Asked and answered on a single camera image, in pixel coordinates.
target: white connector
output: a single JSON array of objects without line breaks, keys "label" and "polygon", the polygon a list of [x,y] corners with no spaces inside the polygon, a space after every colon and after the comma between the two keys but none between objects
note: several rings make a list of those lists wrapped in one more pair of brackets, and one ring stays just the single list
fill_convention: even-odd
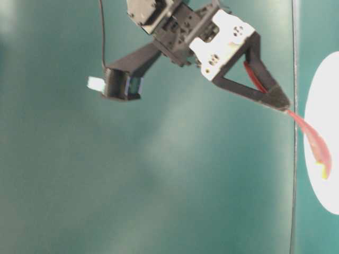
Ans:
[{"label": "white connector", "polygon": [[104,93],[105,86],[105,81],[102,78],[88,77],[87,87],[89,89]]},{"label": "white connector", "polygon": [[244,45],[254,28],[236,16],[224,10],[219,10],[212,18],[219,28],[219,33],[210,42],[204,42],[196,37],[190,44],[191,50],[201,62],[201,73],[212,81],[221,68]]}]

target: white circle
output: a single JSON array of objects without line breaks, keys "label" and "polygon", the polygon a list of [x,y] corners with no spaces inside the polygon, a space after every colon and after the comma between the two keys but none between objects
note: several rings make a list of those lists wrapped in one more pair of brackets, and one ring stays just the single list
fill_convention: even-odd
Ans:
[{"label": "white circle", "polygon": [[309,90],[305,120],[324,138],[332,155],[328,180],[316,165],[304,136],[305,160],[312,188],[325,209],[339,215],[339,51],[330,54],[318,67]]}]

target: green background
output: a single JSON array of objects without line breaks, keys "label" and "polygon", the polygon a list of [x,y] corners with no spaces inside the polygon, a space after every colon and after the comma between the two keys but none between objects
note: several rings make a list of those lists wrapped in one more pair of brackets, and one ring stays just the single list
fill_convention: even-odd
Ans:
[{"label": "green background", "polygon": [[[304,115],[307,94],[317,68],[329,54],[339,51],[338,10],[339,2],[334,0],[295,1],[296,74],[300,115]],[[331,152],[333,156],[338,154],[338,151]],[[293,249],[297,254],[338,253],[339,216],[326,211],[313,192],[307,175],[304,142],[300,131],[297,157]]]},{"label": "green background", "polygon": [[[151,40],[104,3],[109,60]],[[292,2],[227,4],[293,98]],[[100,58],[97,1],[1,0],[0,253],[288,253],[293,122],[164,57],[141,101],[106,101]]]}]

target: black cable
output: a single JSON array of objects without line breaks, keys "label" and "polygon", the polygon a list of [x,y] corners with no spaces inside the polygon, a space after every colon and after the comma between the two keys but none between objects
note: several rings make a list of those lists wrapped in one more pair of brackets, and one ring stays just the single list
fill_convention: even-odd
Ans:
[{"label": "black cable", "polygon": [[101,29],[102,29],[102,58],[101,64],[104,71],[106,71],[106,61],[105,61],[105,45],[106,45],[106,32],[105,32],[105,17],[104,17],[104,8],[102,5],[102,0],[99,0],[99,9],[101,16]]}]

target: white servo bracket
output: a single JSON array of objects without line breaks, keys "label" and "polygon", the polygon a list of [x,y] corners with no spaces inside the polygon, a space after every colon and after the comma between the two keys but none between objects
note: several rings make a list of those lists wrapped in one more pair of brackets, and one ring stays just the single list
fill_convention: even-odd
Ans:
[{"label": "white servo bracket", "polygon": [[204,42],[196,37],[190,44],[190,49],[201,62],[201,73],[209,81],[217,76],[246,39],[255,32],[252,26],[224,10],[219,10],[212,22],[219,28],[212,41]]}]

